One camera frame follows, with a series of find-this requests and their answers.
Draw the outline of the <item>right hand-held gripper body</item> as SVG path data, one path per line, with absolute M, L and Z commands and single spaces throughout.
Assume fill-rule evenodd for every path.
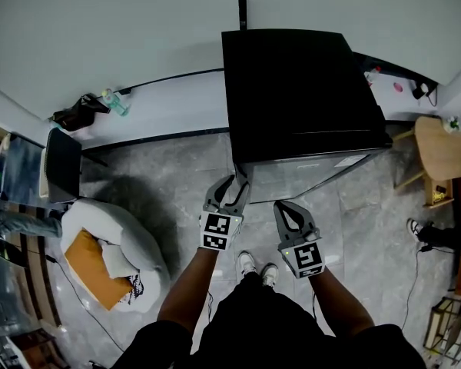
M 323 273 L 325 260 L 322 249 L 322 238 L 314 233 L 305 238 L 281 242 L 278 246 L 278 251 L 296 279 Z

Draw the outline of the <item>black microwave oven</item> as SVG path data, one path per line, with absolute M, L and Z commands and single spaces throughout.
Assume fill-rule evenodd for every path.
M 237 178 L 250 185 L 251 204 L 300 198 L 366 164 L 387 148 L 323 153 L 236 163 Z

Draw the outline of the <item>person's right forearm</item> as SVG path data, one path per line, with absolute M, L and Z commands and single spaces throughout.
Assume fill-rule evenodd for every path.
M 324 319 L 338 338 L 351 338 L 375 326 L 366 308 L 328 268 L 308 278 Z

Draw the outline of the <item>person's left forearm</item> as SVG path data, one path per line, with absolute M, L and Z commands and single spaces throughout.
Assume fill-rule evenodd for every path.
M 189 265 L 176 280 L 158 313 L 159 321 L 171 321 L 194 334 L 207 299 L 219 252 L 198 248 Z

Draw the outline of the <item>person's right white sneaker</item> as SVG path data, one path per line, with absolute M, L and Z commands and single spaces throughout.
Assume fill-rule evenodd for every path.
M 261 272 L 262 285 L 274 288 L 275 284 L 277 283 L 278 276 L 278 267 L 272 263 L 267 264 Z

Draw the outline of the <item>person's white sneaker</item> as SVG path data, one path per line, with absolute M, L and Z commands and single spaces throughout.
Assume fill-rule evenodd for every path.
M 257 272 L 255 260 L 252 254 L 248 251 L 242 251 L 241 253 L 239 253 L 238 264 L 240 273 L 243 277 L 245 277 L 247 274 Z
M 275 284 L 277 283 L 278 276 L 278 267 L 272 263 L 267 264 L 261 272 L 262 285 L 274 288 Z

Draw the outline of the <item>person's left white sneaker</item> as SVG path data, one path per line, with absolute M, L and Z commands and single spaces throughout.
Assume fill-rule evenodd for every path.
M 245 277 L 247 274 L 257 272 L 255 260 L 252 254 L 248 251 L 242 251 L 241 253 L 239 253 L 238 264 L 240 273 L 243 277 Z

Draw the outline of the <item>white beanbag chair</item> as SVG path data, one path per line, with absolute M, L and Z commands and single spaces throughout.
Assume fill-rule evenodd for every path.
M 164 299 L 170 289 L 170 275 L 161 250 L 150 232 L 128 211 L 114 204 L 82 198 L 64 213 L 61 226 L 64 256 L 77 234 L 85 229 L 101 246 L 105 243 L 119 245 L 128 261 L 140 271 L 144 293 L 133 307 L 118 307 L 117 303 L 112 309 L 145 313 Z M 68 267 L 73 278 L 95 298 L 69 264 Z

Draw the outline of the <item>white table with bottles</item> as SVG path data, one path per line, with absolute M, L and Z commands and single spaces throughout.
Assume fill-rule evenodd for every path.
M 394 90 L 394 82 L 403 86 L 403 92 Z M 371 90 L 386 120 L 412 121 L 418 115 L 437 113 L 435 95 L 416 100 L 412 87 L 413 83 L 405 78 L 379 74 Z M 130 104 L 126 116 L 115 112 L 96 114 L 93 125 L 69 135 L 88 149 L 228 126 L 222 71 L 143 85 L 121 98 Z

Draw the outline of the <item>black white patterned cushion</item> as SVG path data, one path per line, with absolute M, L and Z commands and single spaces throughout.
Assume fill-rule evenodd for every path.
M 132 286 L 132 290 L 118 302 L 118 307 L 133 307 L 135 301 L 144 293 L 140 271 L 128 261 L 119 245 L 105 243 L 101 250 L 109 277 L 113 280 L 123 278 Z

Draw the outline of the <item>green label water bottle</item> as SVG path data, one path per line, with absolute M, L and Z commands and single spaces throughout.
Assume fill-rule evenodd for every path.
M 101 97 L 104 104 L 121 117 L 124 117 L 129 113 L 130 104 L 110 88 L 103 90 Z

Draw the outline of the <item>round wooden side table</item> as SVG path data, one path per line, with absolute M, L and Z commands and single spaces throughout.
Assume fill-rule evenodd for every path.
M 393 142 L 414 136 L 423 169 L 395 189 L 427 176 L 433 181 L 461 178 L 461 131 L 449 133 L 440 118 L 419 117 L 409 131 L 392 137 Z

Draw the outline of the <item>dark handbag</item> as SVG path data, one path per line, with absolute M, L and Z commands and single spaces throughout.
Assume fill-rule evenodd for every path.
M 96 114 L 109 114 L 110 111 L 93 94 L 85 94 L 72 107 L 55 112 L 50 120 L 59 128 L 73 132 L 93 125 Z

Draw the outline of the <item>brown striped rug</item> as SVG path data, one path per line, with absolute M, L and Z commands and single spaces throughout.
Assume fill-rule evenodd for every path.
M 48 273 L 45 239 L 20 234 L 16 243 L 25 259 L 25 268 L 19 268 L 16 277 L 26 313 L 42 324 L 62 326 Z

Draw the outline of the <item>white roller blind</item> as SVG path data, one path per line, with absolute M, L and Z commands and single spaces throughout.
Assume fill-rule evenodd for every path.
M 0 91 L 41 119 L 83 94 L 223 65 L 238 0 L 0 0 Z
M 340 33 L 353 51 L 441 85 L 461 70 L 461 0 L 247 0 L 247 25 Z

